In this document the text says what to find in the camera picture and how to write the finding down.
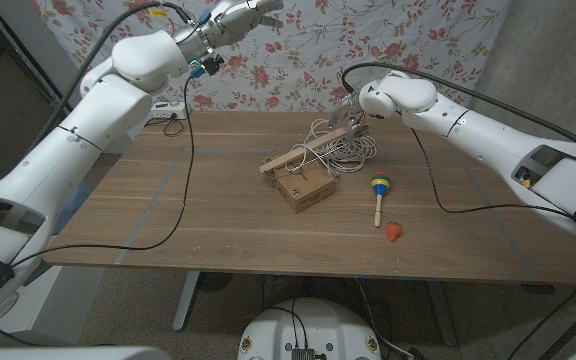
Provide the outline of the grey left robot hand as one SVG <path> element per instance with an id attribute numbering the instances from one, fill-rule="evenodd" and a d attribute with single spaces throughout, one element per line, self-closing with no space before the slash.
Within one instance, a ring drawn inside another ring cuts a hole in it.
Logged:
<path id="1" fill-rule="evenodd" d="M 219 71 L 224 58 L 215 53 L 217 48 L 241 41 L 258 26 L 281 28 L 283 23 L 270 13 L 282 8 L 282 0 L 218 1 L 177 30 L 174 40 L 192 67 L 191 77 Z"/>

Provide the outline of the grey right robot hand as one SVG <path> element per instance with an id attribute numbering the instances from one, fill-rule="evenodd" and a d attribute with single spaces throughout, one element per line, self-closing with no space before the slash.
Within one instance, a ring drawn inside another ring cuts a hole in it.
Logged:
<path id="1" fill-rule="evenodd" d="M 338 124 L 341 124 L 341 128 L 345 131 L 345 140 L 350 141 L 365 130 L 366 126 L 362 124 L 361 120 L 364 115 L 359 95 L 357 93 L 348 94 L 330 113 L 327 126 L 333 130 Z"/>

